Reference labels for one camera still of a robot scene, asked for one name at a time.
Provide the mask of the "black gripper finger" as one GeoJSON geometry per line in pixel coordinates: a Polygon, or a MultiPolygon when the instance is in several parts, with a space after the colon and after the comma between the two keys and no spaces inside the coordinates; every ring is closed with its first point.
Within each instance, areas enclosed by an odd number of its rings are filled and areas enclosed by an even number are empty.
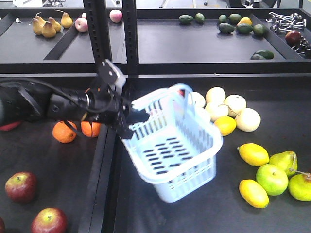
{"type": "Polygon", "coordinates": [[[129,126],[126,124],[126,122],[123,121],[123,119],[118,119],[114,126],[116,134],[121,139],[131,139],[134,132],[129,129],[129,126]]]}
{"type": "Polygon", "coordinates": [[[145,109],[131,109],[128,116],[126,117],[126,123],[128,125],[133,125],[136,123],[145,122],[149,119],[149,117],[150,114],[147,113],[145,109]]]}

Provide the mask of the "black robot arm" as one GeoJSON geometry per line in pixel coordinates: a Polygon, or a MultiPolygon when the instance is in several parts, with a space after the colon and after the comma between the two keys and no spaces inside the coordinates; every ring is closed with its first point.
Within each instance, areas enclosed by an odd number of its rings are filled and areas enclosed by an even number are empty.
{"type": "Polygon", "coordinates": [[[55,87],[34,78],[0,80],[0,124],[43,119],[98,122],[112,128],[118,136],[130,139],[130,125],[145,122],[150,115],[133,108],[131,102],[117,93],[126,78],[111,61],[104,60],[87,91],[55,87]]]}

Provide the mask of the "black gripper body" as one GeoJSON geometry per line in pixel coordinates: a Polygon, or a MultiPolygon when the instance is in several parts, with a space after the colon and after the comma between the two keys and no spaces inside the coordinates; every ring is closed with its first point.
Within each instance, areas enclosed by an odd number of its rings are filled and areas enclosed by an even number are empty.
{"type": "Polygon", "coordinates": [[[126,115],[130,106],[119,91],[126,77],[110,60],[99,63],[97,77],[86,91],[88,97],[85,121],[99,122],[113,129],[127,129],[126,115]]]}

